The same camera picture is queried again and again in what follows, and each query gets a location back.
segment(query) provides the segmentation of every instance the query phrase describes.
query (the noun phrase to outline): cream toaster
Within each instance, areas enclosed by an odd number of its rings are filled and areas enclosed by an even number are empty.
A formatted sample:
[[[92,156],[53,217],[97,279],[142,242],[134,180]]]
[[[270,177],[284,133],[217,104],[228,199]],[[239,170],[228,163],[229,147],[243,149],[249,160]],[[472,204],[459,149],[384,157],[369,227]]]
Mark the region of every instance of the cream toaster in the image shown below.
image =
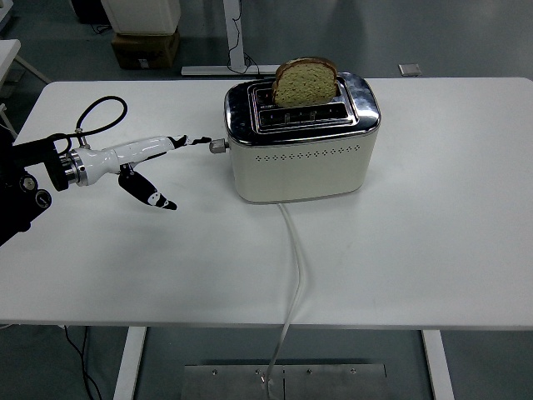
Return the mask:
[[[289,202],[357,190],[381,115],[368,83],[337,74],[337,95],[327,104],[282,108],[272,101],[274,79],[240,83],[226,95],[227,142],[239,195],[255,203]]]

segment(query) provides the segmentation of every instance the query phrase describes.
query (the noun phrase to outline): bread crust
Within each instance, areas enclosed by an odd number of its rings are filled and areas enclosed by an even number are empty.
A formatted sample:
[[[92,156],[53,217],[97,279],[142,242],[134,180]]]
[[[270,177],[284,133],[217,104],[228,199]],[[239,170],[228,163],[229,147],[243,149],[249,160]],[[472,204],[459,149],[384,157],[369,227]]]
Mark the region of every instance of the bread crust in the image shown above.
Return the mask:
[[[284,62],[282,65],[280,65],[278,67],[278,69],[276,70],[276,81],[272,84],[272,100],[274,101],[274,103],[280,107],[298,107],[298,105],[296,106],[291,106],[290,104],[287,105],[287,104],[280,104],[277,100],[276,100],[276,97],[277,97],[277,92],[278,92],[278,87],[279,87],[279,82],[283,79],[283,74],[299,65],[299,64],[320,64],[324,67],[327,67],[331,70],[331,85],[332,86],[336,86],[336,75],[337,75],[337,69],[336,69],[336,65],[328,60],[327,58],[323,58],[323,57],[299,57],[299,58],[295,58],[293,60],[290,60],[290,61],[287,61],[287,62]],[[323,98],[319,98],[317,99],[317,101],[319,103],[327,103],[327,101],[325,101]]]

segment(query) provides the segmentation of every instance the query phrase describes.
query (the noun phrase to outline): black cable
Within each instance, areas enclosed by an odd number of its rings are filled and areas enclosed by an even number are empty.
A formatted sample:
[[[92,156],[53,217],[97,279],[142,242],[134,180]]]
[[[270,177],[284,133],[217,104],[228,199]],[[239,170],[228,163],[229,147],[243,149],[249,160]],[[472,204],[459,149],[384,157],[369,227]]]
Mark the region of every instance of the black cable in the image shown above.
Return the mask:
[[[96,102],[94,102],[93,104],[91,104],[89,107],[87,107],[87,109],[83,112],[82,116],[77,120],[77,123],[76,123],[76,129],[81,129],[82,128],[82,122],[83,120],[85,119],[85,117],[100,103],[103,103],[103,102],[106,102],[107,100],[117,100],[118,102],[121,103],[121,105],[124,107],[124,109],[122,110],[122,114],[120,115],[120,117],[118,117],[115,121],[109,123],[108,125],[104,126],[104,127],[100,127],[98,129],[93,129],[92,131],[88,131],[88,132],[83,132],[83,133],[74,133],[72,136],[74,136],[75,138],[80,138],[82,136],[89,136],[89,135],[94,135],[95,133],[100,133],[100,132],[103,132],[103,131],[106,131],[108,130],[109,128],[112,128],[114,127],[115,125],[117,125],[119,122],[121,122],[121,120],[124,119],[124,117],[126,117],[126,113],[127,113],[127,104],[126,102],[124,101],[124,99],[120,98],[119,96],[104,96],[104,97],[101,97],[99,98]]]
[[[82,345],[82,350],[80,350],[76,344],[74,344],[74,342],[70,339],[70,337],[68,336],[68,328],[67,328],[67,325],[65,325],[65,336],[68,340],[68,342],[71,344],[71,346],[73,348],[76,349],[76,352],[77,352],[77,355],[80,356],[80,359],[82,361],[82,374],[83,374],[83,383],[85,384],[85,390],[87,392],[87,395],[89,396],[89,398],[91,400],[94,400],[94,397],[92,396],[91,394],[91,389],[89,387],[89,383],[87,380],[91,381],[92,385],[97,389],[97,393],[98,393],[98,398],[100,400],[102,400],[102,394],[100,393],[100,388],[98,387],[97,383],[94,382],[94,379],[92,379],[92,377],[89,375],[89,373],[87,372],[87,369],[85,367],[85,345],[87,343],[87,334],[88,334],[88,331],[89,331],[89,327],[85,327],[85,333],[83,335],[83,345]]]
[[[107,100],[115,100],[115,101],[118,101],[119,103],[121,103],[122,107],[123,107],[123,110],[122,110],[122,113],[120,114],[120,116],[115,119],[113,122],[109,123],[108,125],[105,125],[103,127],[99,127],[97,129],[93,129],[92,131],[87,131],[87,132],[84,132],[82,130],[82,123],[83,123],[83,120],[85,119],[85,117],[100,103],[103,103],[103,102],[106,102]],[[114,127],[115,125],[119,124],[121,122],[121,120],[123,120],[125,117],[126,117],[126,114],[127,114],[127,104],[126,102],[124,101],[123,98],[120,98],[119,96],[104,96],[104,97],[101,97],[99,98],[96,102],[94,102],[93,104],[91,104],[89,107],[87,107],[87,109],[83,112],[83,114],[80,116],[80,118],[77,120],[77,123],[76,123],[76,132],[75,133],[54,133],[53,135],[49,136],[48,139],[50,140],[53,140],[54,142],[57,141],[57,140],[67,140],[67,147],[59,153],[59,155],[63,155],[63,154],[66,154],[70,151],[71,147],[72,147],[72,140],[71,138],[82,138],[84,136],[90,136],[90,135],[94,135],[96,133],[100,133],[100,132],[103,132],[103,131],[106,131],[108,130],[109,128],[112,128]]]
[[[232,71],[233,73],[238,73],[240,75],[244,75],[247,73],[248,71],[248,68],[253,65],[255,65],[257,67],[257,76],[261,76],[261,72],[259,71],[259,66],[257,65],[257,63],[255,61],[253,61],[253,59],[248,55],[246,54],[245,52],[243,52],[242,54],[244,55],[244,64],[247,66],[247,69],[244,70],[244,72],[239,72],[239,71],[236,71],[234,69],[232,69],[230,67],[231,65],[231,62],[232,62],[232,51],[235,50],[238,46],[239,46],[239,43],[241,41],[241,30],[239,29],[239,27],[237,26],[237,21],[239,21],[241,19],[241,16],[242,16],[242,0],[239,0],[239,16],[237,18],[232,18],[232,21],[233,23],[235,24],[235,29],[237,30],[237,43],[235,44],[235,46],[233,46],[232,48],[230,48],[228,51],[227,51],[227,64],[226,64],[226,67],[227,69],[229,69],[230,71]]]

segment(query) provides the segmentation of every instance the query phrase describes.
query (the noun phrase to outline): toaster lever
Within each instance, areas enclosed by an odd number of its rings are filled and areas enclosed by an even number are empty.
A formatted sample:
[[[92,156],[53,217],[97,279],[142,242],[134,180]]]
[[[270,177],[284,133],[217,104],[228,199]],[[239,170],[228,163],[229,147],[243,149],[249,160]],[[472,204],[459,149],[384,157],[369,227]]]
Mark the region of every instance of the toaster lever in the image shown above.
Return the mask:
[[[215,139],[209,143],[209,151],[213,154],[225,153],[229,147],[230,145],[226,142],[226,139]]]

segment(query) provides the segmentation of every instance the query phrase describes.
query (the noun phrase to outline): bread slice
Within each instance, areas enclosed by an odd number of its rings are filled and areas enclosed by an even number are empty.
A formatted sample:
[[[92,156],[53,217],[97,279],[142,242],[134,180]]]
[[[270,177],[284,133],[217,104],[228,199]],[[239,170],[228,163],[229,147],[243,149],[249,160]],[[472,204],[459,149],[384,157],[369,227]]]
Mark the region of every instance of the bread slice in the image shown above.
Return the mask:
[[[325,104],[336,96],[336,66],[321,57],[302,57],[280,65],[272,99],[283,108]]]

